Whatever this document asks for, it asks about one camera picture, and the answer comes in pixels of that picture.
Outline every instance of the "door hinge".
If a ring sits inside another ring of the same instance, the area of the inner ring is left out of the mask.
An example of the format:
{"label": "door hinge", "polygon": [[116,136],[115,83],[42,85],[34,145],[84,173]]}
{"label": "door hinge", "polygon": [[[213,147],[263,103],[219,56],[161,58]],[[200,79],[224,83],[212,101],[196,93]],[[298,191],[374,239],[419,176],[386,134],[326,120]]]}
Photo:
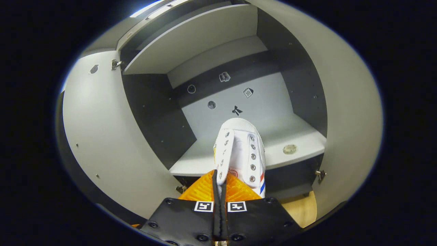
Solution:
{"label": "door hinge", "polygon": [[326,176],[326,172],[324,170],[322,171],[316,170],[316,175],[319,177],[319,183],[321,183]]}
{"label": "door hinge", "polygon": [[120,66],[121,70],[124,70],[124,67],[126,66],[126,63],[124,61],[119,61],[118,62],[116,59],[112,59],[112,61],[111,61],[111,70],[115,70],[118,66]]}

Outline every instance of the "white sneaker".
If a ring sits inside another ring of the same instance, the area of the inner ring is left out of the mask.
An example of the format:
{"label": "white sneaker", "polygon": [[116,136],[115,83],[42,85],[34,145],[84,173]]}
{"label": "white sneaker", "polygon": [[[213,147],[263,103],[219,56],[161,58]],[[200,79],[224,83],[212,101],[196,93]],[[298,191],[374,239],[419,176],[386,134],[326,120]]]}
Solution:
{"label": "white sneaker", "polygon": [[214,144],[217,184],[230,173],[265,198],[264,145],[254,125],[241,118],[225,121]]}

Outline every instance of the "wooden floor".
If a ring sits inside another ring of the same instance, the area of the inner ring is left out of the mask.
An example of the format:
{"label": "wooden floor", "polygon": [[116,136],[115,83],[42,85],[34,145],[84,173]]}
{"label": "wooden floor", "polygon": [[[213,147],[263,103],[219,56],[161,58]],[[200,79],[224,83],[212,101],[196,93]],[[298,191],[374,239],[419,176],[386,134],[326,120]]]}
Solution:
{"label": "wooden floor", "polygon": [[303,195],[279,201],[300,227],[306,227],[316,221],[317,204],[314,191],[308,197]]}

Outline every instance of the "orange gripper pad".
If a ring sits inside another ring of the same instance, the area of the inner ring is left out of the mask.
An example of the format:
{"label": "orange gripper pad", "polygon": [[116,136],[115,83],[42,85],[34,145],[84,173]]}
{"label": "orange gripper pad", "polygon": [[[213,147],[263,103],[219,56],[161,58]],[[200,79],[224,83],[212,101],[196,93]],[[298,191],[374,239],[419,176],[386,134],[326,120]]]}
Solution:
{"label": "orange gripper pad", "polygon": [[261,199],[261,197],[232,174],[226,176],[226,202]]}
{"label": "orange gripper pad", "polygon": [[181,200],[189,201],[214,201],[212,190],[212,174],[214,170],[204,174],[194,182],[182,195]]}

